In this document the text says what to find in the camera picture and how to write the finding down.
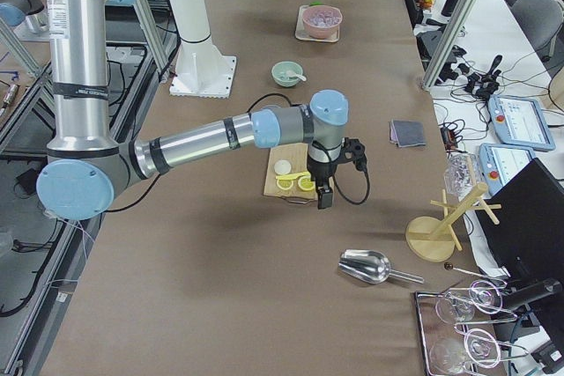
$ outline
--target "label sticker on robot arm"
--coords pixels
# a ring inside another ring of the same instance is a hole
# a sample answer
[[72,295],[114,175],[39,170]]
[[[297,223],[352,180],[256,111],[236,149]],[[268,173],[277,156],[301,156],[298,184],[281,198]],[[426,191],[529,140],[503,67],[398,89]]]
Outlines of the label sticker on robot arm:
[[69,38],[69,0],[48,0],[49,37]]

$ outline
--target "white round object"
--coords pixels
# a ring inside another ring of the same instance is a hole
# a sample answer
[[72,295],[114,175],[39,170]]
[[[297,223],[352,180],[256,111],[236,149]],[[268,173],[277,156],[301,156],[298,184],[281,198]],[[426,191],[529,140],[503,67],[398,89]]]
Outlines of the white round object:
[[281,159],[274,164],[276,175],[288,175],[292,171],[292,164],[285,159]]

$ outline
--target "white spoon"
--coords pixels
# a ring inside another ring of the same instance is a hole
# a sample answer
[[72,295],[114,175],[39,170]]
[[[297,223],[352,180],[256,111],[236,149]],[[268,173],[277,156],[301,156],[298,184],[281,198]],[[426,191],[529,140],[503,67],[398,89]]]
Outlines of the white spoon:
[[297,78],[299,78],[299,79],[302,80],[302,81],[307,81],[307,80],[308,80],[308,79],[305,78],[303,75],[298,74],[298,73],[294,72],[293,70],[287,70],[287,71],[286,71],[286,76],[287,76],[288,78],[296,78],[296,77],[297,77]]

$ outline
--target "gray chair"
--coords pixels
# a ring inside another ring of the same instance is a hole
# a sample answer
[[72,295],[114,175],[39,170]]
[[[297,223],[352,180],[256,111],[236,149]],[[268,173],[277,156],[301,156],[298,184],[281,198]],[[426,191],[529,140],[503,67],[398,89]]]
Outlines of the gray chair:
[[[554,54],[556,37],[562,27],[563,10],[557,0],[515,0],[510,10],[529,43],[543,62]],[[548,48],[548,54],[539,52]]]

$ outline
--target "white tray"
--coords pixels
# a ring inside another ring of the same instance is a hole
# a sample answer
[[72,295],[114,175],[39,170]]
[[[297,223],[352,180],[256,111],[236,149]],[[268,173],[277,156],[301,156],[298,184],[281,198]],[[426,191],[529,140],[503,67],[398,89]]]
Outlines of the white tray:
[[304,40],[304,41],[318,41],[321,43],[336,43],[338,41],[338,36],[341,32],[340,27],[336,33],[332,34],[327,39],[314,39],[313,37],[309,37],[308,33],[306,33],[306,30],[303,27],[303,22],[301,21],[301,17],[303,15],[303,12],[306,10],[306,8],[308,8],[308,6],[306,4],[303,4],[302,6],[300,6],[300,9],[298,10],[298,22],[296,23],[296,33],[295,33],[296,39]]

